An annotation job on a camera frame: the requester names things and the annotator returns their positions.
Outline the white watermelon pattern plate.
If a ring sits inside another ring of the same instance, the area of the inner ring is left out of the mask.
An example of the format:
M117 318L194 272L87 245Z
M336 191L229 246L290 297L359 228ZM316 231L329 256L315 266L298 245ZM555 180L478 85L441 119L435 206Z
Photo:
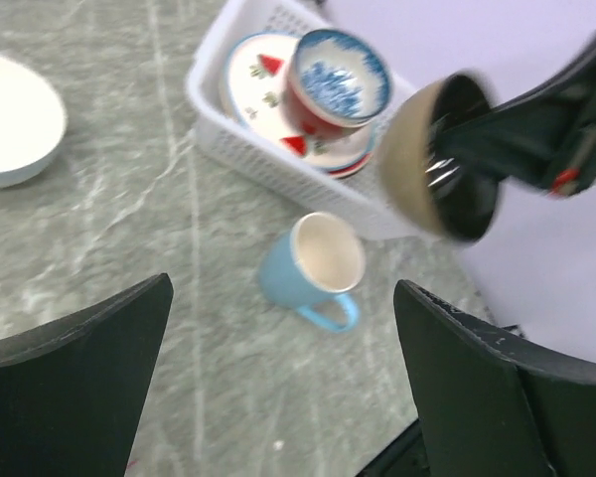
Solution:
M220 98L225 114L248 131L328 174L373 153L372 126L337 140L323 140L299 131L285 108L287 68L299 37L260 32L242 38L227 55Z

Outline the dark striped bottom bowl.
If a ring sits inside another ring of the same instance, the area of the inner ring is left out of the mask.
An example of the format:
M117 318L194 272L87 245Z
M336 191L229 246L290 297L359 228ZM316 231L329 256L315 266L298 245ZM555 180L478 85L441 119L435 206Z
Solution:
M440 133L490 112L480 79L459 72L404 101L375 154L394 208L419 229L461 243L481 239L499 202L499 184L436 145Z

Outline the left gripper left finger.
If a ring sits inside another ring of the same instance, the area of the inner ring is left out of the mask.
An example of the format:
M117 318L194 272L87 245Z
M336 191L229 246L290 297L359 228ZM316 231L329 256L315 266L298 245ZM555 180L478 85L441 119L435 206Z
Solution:
M0 476L122 476L168 323L151 276L0 340Z

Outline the white light blue bowl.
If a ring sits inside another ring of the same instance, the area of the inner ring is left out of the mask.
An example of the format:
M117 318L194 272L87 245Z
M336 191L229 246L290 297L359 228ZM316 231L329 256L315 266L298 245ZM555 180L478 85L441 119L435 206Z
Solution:
M0 55L0 189L22 184L47 169L67 127L64 101L51 83Z

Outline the red rimmed bottom plate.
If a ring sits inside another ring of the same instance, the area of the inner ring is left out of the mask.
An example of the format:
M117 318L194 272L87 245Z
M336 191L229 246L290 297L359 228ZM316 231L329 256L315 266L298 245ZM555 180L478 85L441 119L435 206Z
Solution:
M344 179L344 178L353 176L353 175L357 174L359 171L361 171L367 165L367 163L371 160L371 158L372 158L372 155L370 153L367 153L361 159L359 159L352 165L342 168L342 169L339 169L339 170L329 171L328 175L330 177L333 177L334 179Z

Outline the white top bowl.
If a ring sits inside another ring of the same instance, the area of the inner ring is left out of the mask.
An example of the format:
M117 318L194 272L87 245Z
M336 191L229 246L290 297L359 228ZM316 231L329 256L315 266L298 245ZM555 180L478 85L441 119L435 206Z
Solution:
M317 105L300 83L298 49L287 68L285 104L289 120L300 132L325 140L347 137L373 122L371 118L360 122L337 118Z

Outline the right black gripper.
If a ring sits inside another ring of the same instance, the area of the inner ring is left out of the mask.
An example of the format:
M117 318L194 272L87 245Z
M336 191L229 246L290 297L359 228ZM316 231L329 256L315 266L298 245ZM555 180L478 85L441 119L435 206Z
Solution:
M596 32L542 84L452 127L432 141L438 155L501 182L516 179L558 197L596 182Z

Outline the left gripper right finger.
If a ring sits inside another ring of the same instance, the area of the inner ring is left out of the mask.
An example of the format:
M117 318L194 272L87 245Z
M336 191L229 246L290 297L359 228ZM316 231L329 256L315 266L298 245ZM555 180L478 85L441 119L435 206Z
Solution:
M596 476L596 363L408 280L393 306L432 475Z

